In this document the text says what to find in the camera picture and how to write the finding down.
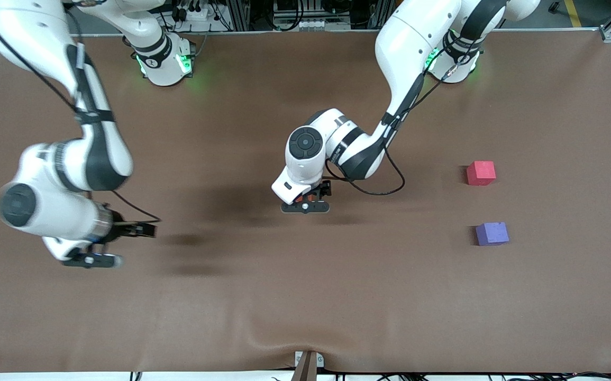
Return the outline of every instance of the floor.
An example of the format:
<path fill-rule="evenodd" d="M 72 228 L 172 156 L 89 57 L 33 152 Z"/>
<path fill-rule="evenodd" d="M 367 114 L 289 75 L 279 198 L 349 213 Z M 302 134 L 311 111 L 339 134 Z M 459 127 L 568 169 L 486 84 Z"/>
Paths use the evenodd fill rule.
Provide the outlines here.
<path fill-rule="evenodd" d="M 503 29 L 547 29 L 599 26 L 611 17 L 611 0 L 563 0 L 554 14 L 553 0 L 541 0 L 532 15 L 518 22 L 505 22 Z M 117 30 L 102 20 L 74 10 L 83 34 L 113 34 Z"/>

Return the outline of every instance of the brown cloth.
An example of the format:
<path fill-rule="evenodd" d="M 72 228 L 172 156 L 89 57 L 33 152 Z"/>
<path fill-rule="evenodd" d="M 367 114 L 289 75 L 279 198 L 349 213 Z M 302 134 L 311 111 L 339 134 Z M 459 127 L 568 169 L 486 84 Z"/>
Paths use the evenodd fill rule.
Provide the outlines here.
<path fill-rule="evenodd" d="M 125 265 L 108 270 L 63 267 L 0 222 L 0 371 L 270 369 L 295 350 L 336 371 L 611 371 L 611 45 L 491 34 L 392 145 L 402 192 L 334 183 L 329 214 L 282 214 L 289 133 L 330 107 L 371 132 L 385 111 L 374 42 L 212 36 L 193 79 L 155 87 L 119 39 L 88 39 L 134 158 L 122 194 L 163 222 L 110 244 Z M 72 117 L 0 58 L 0 187 L 25 147 L 78 137 Z M 466 185 L 474 160 L 498 180 Z M 359 184 L 399 179 L 384 162 Z M 475 246 L 496 221 L 511 242 Z"/>

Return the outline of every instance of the cable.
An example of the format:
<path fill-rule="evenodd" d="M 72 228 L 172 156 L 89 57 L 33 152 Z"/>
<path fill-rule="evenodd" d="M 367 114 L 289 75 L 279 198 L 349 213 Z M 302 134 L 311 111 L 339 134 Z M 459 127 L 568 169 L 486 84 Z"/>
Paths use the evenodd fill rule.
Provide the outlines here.
<path fill-rule="evenodd" d="M 165 29 L 167 30 L 167 32 L 172 32 L 173 29 L 171 28 L 171 26 L 169 26 L 167 19 L 165 19 L 165 14 L 162 13 L 162 8 L 160 8 L 160 17 L 162 17 L 162 22 L 165 24 Z"/>
<path fill-rule="evenodd" d="M 202 54 L 202 49 L 204 49 L 204 44 L 206 44 L 206 39 L 209 37 L 209 32 L 211 32 L 211 24 L 209 24 L 209 30 L 206 31 L 204 35 L 204 39 L 202 40 L 202 45 L 199 46 L 199 50 L 195 52 L 195 58 L 199 57 L 199 54 Z"/>
<path fill-rule="evenodd" d="M 432 60 L 430 60 L 430 62 L 427 63 L 427 65 L 425 65 L 425 70 L 423 70 L 423 75 L 426 75 L 426 73 L 430 70 L 430 66 L 432 65 L 434 60 L 436 60 L 444 51 L 446 51 L 448 48 L 453 46 L 453 44 L 455 44 L 458 41 L 460 41 L 460 37 L 458 37 L 457 39 L 454 39 L 453 41 L 451 41 L 451 43 L 449 45 L 445 46 L 444 48 L 441 48 L 441 50 L 432 58 Z"/>
<path fill-rule="evenodd" d="M 23 63 L 23 65 L 25 65 L 25 67 L 27 67 L 31 72 L 33 72 L 35 75 L 37 75 L 37 77 L 42 80 L 42 82 L 44 82 L 45 85 L 47 85 L 51 91 L 54 92 L 54 94 L 56 94 L 58 97 L 60 97 L 63 101 L 63 103 L 66 104 L 66 106 L 70 107 L 70 109 L 75 112 L 75 106 L 73 105 L 73 103 L 71 103 L 70 101 L 68 101 L 68 99 L 66 99 L 66 97 L 61 94 L 61 91 L 59 91 L 58 89 L 56 89 L 56 86 L 52 85 L 51 82 L 49 82 L 49 80 L 47 78 L 44 77 L 44 75 L 42 75 L 39 71 L 37 71 L 36 68 L 32 67 L 32 65 L 25 59 L 23 58 L 18 51 L 15 51 L 13 48 L 11 48 L 11 45 L 5 41 L 5 39 L 3 39 L 2 35 L 0 34 L 0 42 L 13 54 L 15 55 L 16 58 L 18 58 L 19 61 L 21 61 Z"/>
<path fill-rule="evenodd" d="M 80 28 L 80 22 L 77 21 L 77 17 L 73 15 L 69 10 L 66 11 L 66 14 L 70 16 L 73 23 L 75 24 L 75 29 L 77 30 L 77 39 L 80 41 L 82 45 L 85 44 L 85 37 L 82 36 L 82 29 Z"/>
<path fill-rule="evenodd" d="M 211 8 L 213 8 L 214 14 L 218 16 L 218 19 L 221 21 L 221 24 L 223 24 L 223 26 L 227 29 L 228 32 L 232 32 L 233 30 L 232 28 L 230 28 L 230 24 L 228 24 L 228 22 L 225 20 L 225 16 L 223 16 L 223 12 L 221 12 L 221 10 L 219 9 L 216 0 L 211 0 L 209 4 L 211 5 Z"/>
<path fill-rule="evenodd" d="M 450 45 L 453 45 L 453 43 L 455 43 L 456 41 L 458 41 L 458 39 L 460 39 L 460 37 L 458 37 L 457 39 L 453 40 L 452 43 L 450 43 Z M 461 56 L 458 59 L 458 62 L 455 64 L 456 67 L 459 67 L 460 65 L 466 63 L 464 62 L 464 58 L 468 56 L 468 54 L 470 54 L 470 51 L 472 50 L 472 47 L 475 45 L 475 41 L 472 41 L 472 43 L 470 44 L 470 47 L 468 48 L 467 52 L 465 53 L 464 56 Z M 433 60 L 435 58 L 437 58 L 437 56 L 441 53 L 441 51 L 434 56 Z M 414 104 L 412 104 L 409 108 L 405 109 L 404 111 L 402 111 L 401 113 L 399 113 L 399 115 L 397 115 L 397 118 L 395 118 L 395 120 L 393 121 L 393 123 L 395 123 L 395 125 L 397 123 L 399 123 L 400 120 L 402 120 L 402 118 L 404 118 L 405 115 L 407 115 L 408 113 L 411 112 L 411 110 L 413 110 L 414 108 L 416 108 L 416 106 L 418 106 L 419 104 L 421 104 L 423 101 L 425 101 L 425 99 L 435 90 L 439 87 L 439 85 L 444 83 L 444 80 L 446 80 L 448 77 L 450 77 L 449 73 L 447 72 L 444 77 L 441 77 L 441 79 L 438 80 L 438 82 L 424 95 L 421 97 L 421 99 L 419 99 L 417 102 L 415 102 Z"/>
<path fill-rule="evenodd" d="M 331 169 L 329 168 L 329 161 L 325 161 L 324 162 L 324 166 L 326 167 L 326 170 L 329 172 L 329 174 L 331 174 L 332 178 L 326 178 L 326 180 L 345 181 L 346 183 L 350 183 L 350 185 L 352 185 L 354 189 L 357 189 L 359 192 L 362 192 L 365 195 L 370 195 L 370 196 L 387 196 L 387 195 L 392 195 L 392 193 L 397 193 L 400 190 L 402 190 L 402 188 L 404 188 L 404 186 L 406 185 L 406 178 L 404 177 L 404 174 L 402 173 L 402 170 L 399 168 L 399 166 L 397 166 L 395 161 L 390 156 L 390 152 L 388 152 L 387 141 L 388 141 L 389 137 L 390 137 L 390 135 L 388 135 L 388 137 L 383 139 L 383 147 L 384 147 L 383 150 L 385 151 L 385 157 L 388 158 L 388 161 L 390 162 L 392 167 L 395 169 L 395 171 L 399 175 L 399 178 L 402 179 L 402 183 L 400 184 L 400 186 L 397 186 L 397 188 L 395 188 L 393 190 L 389 190 L 387 192 L 371 192 L 371 191 L 368 191 L 368 190 L 363 189 L 360 186 L 358 186 L 358 184 L 355 184 L 354 180 L 351 180 L 351 179 L 347 178 L 345 173 L 343 174 L 344 177 L 342 177 L 342 178 L 340 176 L 336 176 L 336 174 L 334 174 L 334 172 L 332 172 Z"/>
<path fill-rule="evenodd" d="M 458 37 L 457 39 L 454 39 L 453 41 L 451 41 L 451 43 L 449 43 L 447 46 L 445 46 L 444 48 L 442 48 L 442 50 L 440 50 L 434 57 L 433 59 L 430 61 L 433 62 L 437 57 L 439 57 L 440 54 L 442 54 L 445 50 L 447 50 L 450 46 L 452 46 L 453 44 L 455 44 L 456 41 L 460 41 L 460 37 Z M 472 50 L 472 47 L 475 45 L 475 41 L 472 41 L 472 43 L 470 44 L 470 47 L 468 48 L 467 52 L 465 53 L 465 56 L 462 56 L 459 59 L 459 62 L 456 65 L 462 65 L 463 63 L 463 58 L 467 57 L 468 54 L 470 53 L 470 51 Z M 428 66 L 425 68 L 425 71 L 423 72 L 423 75 L 427 72 L 428 68 L 430 67 L 430 65 L 428 64 Z M 392 167 L 395 169 L 395 171 L 397 172 L 397 174 L 399 175 L 399 178 L 402 179 L 402 183 L 397 186 L 397 188 L 393 189 L 393 190 L 389 190 L 387 192 L 370 192 L 368 190 L 365 190 L 363 188 L 361 188 L 360 186 L 356 185 L 354 183 L 354 180 L 351 180 L 349 178 L 347 178 L 347 176 L 345 175 L 345 173 L 343 174 L 344 177 L 340 177 L 340 176 L 336 176 L 331 169 L 329 168 L 329 162 L 325 161 L 324 162 L 324 166 L 326 167 L 326 170 L 329 172 L 329 174 L 331 174 L 332 178 L 325 178 L 326 180 L 340 180 L 340 181 L 346 181 L 347 183 L 350 183 L 351 186 L 353 186 L 353 188 L 357 189 L 358 191 L 364 193 L 365 195 L 370 195 L 370 196 L 387 196 L 387 195 L 392 195 L 392 193 L 397 193 L 400 190 L 402 190 L 404 188 L 404 186 L 406 185 L 406 178 L 404 177 L 404 174 L 402 173 L 402 170 L 399 168 L 399 166 L 397 166 L 397 164 L 395 163 L 395 161 L 392 159 L 392 156 L 390 156 L 390 152 L 388 149 L 388 140 L 390 139 L 390 137 L 393 136 L 393 130 L 394 132 L 396 132 L 395 130 L 395 126 L 397 125 L 397 123 L 399 123 L 400 120 L 402 120 L 404 118 L 405 115 L 407 115 L 409 112 L 411 112 L 411 110 L 413 110 L 414 108 L 416 108 L 416 106 L 418 106 L 419 104 L 421 104 L 423 101 L 425 101 L 425 99 L 430 96 L 430 94 L 433 93 L 434 90 L 436 90 L 439 85 L 443 84 L 444 80 L 446 80 L 448 78 L 448 75 L 444 75 L 444 77 L 442 77 L 436 84 L 434 84 L 434 86 L 428 90 L 428 92 L 426 92 L 426 94 L 424 96 L 421 97 L 421 99 L 419 99 L 418 101 L 414 102 L 414 104 L 412 104 L 410 107 L 408 107 L 407 109 L 405 109 L 404 111 L 402 111 L 401 113 L 399 113 L 399 115 L 397 115 L 397 117 L 390 122 L 390 124 L 388 125 L 389 128 L 389 132 L 386 129 L 384 134 L 387 133 L 387 136 L 385 137 L 385 139 L 383 139 L 383 149 L 385 150 L 385 157 L 387 157 L 388 161 L 390 162 L 390 164 L 392 165 Z"/>
<path fill-rule="evenodd" d="M 527 377 L 531 377 L 532 379 L 544 379 L 547 381 L 559 381 L 560 379 L 564 380 L 564 379 L 572 379 L 572 378 L 576 378 L 576 377 L 599 377 L 599 378 L 608 378 L 611 379 L 611 374 L 604 374 L 604 373 L 598 373 L 595 371 L 584 371 L 582 373 L 574 373 L 568 376 L 564 376 L 564 375 L 559 375 L 559 376 L 552 376 L 550 374 L 547 375 L 540 375 L 536 376 L 533 374 L 527 374 L 525 375 Z M 528 379 L 525 378 L 510 378 L 510 379 L 506 379 L 506 381 L 529 381 Z"/>
<path fill-rule="evenodd" d="M 143 376 L 142 371 L 130 371 L 129 381 L 141 381 L 141 376 Z"/>
<path fill-rule="evenodd" d="M 146 212 L 145 210 L 141 209 L 140 207 L 134 205 L 133 203 L 130 203 L 129 200 L 127 200 L 126 198 L 122 197 L 122 195 L 117 193 L 116 190 L 113 190 L 112 193 L 114 193 L 126 205 L 129 205 L 133 209 L 138 210 L 139 212 L 141 212 L 141 213 L 147 215 L 148 217 L 151 217 L 152 219 L 154 219 L 154 220 L 150 220 L 150 221 L 140 221 L 140 222 L 143 222 L 145 224 L 152 224 L 152 223 L 156 223 L 156 222 L 162 222 L 162 219 L 160 219 L 160 217 L 157 217 L 157 215 L 154 215 L 154 214 L 150 214 L 150 213 Z"/>
<path fill-rule="evenodd" d="M 280 26 L 276 26 L 271 20 L 270 20 L 270 14 L 274 14 L 273 10 L 269 9 L 269 4 L 271 3 L 272 0 L 266 0 L 265 1 L 265 10 L 267 11 L 265 13 L 265 16 L 263 17 L 265 19 L 265 22 L 267 22 L 267 24 L 274 29 L 275 31 L 280 31 L 280 32 L 288 32 L 291 31 L 293 29 L 295 29 L 298 25 L 300 25 L 300 22 L 303 21 L 303 16 L 305 15 L 305 4 L 303 3 L 303 0 L 298 0 L 298 3 L 300 4 L 300 15 L 298 15 L 298 6 L 296 5 L 296 19 L 294 20 L 293 25 L 289 26 L 287 29 L 282 29 Z"/>

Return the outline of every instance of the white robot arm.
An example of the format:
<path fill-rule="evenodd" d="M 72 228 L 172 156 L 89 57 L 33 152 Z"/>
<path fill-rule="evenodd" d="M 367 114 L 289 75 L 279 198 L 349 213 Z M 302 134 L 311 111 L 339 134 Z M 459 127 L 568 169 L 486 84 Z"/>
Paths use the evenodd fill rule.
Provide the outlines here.
<path fill-rule="evenodd" d="M 455 72 L 445 78 L 444 82 L 461 82 L 475 69 L 481 45 L 489 32 L 503 19 L 525 19 L 539 3 L 540 0 L 462 0 L 460 14 L 433 50 L 433 55 L 445 46 L 447 49 L 444 54 L 430 60 L 429 72 L 435 78 L 442 79 L 456 62 L 460 62 Z"/>
<path fill-rule="evenodd" d="M 24 151 L 17 174 L 1 190 L 1 219 L 42 236 L 64 265 L 118 266 L 119 257 L 92 253 L 93 244 L 124 235 L 154 236 L 154 226 L 125 223 L 118 213 L 83 196 L 119 188 L 131 175 L 133 162 L 92 60 L 70 38 L 61 3 L 0 0 L 0 53 L 19 67 L 61 82 L 83 130 L 82 138 L 35 144 Z"/>
<path fill-rule="evenodd" d="M 516 14 L 522 15 L 530 14 L 539 0 L 511 1 L 517 4 Z M 329 210 L 321 200 L 330 194 L 329 182 L 322 182 L 326 160 L 335 164 L 349 182 L 375 173 L 421 93 L 427 70 L 432 69 L 433 74 L 439 71 L 440 82 L 463 80 L 474 65 L 472 57 L 479 53 L 485 34 L 506 12 L 506 3 L 507 0 L 404 0 L 376 38 L 376 60 L 392 94 L 385 115 L 372 135 L 335 108 L 320 111 L 293 131 L 286 144 L 286 167 L 272 185 L 284 202 L 282 211 Z M 452 25 L 460 29 L 460 35 L 450 30 Z M 445 58 L 440 51 L 447 53 Z"/>
<path fill-rule="evenodd" d="M 170 86 L 192 74 L 194 45 L 172 32 L 165 32 L 147 10 L 165 0 L 75 0 L 85 14 L 119 29 L 136 51 L 143 75 L 158 86 Z"/>

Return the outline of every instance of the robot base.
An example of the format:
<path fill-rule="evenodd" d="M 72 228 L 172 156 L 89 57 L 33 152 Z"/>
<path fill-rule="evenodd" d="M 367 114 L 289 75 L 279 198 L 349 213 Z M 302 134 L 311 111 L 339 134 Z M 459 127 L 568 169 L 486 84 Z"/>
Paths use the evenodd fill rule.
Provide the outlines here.
<path fill-rule="evenodd" d="M 136 60 L 141 66 L 143 78 L 149 79 L 153 84 L 158 86 L 173 86 L 180 82 L 183 78 L 192 78 L 195 67 L 195 55 L 197 46 L 176 34 L 170 36 L 177 43 L 177 53 L 172 53 L 166 58 L 162 67 L 152 68 L 144 65 L 143 62 L 136 56 Z"/>
<path fill-rule="evenodd" d="M 322 200 L 331 195 L 331 181 L 325 180 L 305 195 L 296 198 L 293 204 L 281 203 L 282 213 L 328 213 L 329 203 Z"/>
<path fill-rule="evenodd" d="M 477 55 L 474 58 L 470 59 L 463 65 L 460 65 L 456 68 L 455 72 L 453 72 L 449 77 L 444 79 L 445 84 L 457 84 L 467 78 L 471 72 L 475 71 L 475 67 L 477 66 L 477 59 L 481 55 L 481 51 L 477 51 Z M 439 80 L 443 79 L 446 73 L 451 70 L 453 67 L 453 60 L 450 57 L 438 57 L 434 61 L 434 65 L 431 65 L 428 72 L 433 75 L 434 79 Z"/>

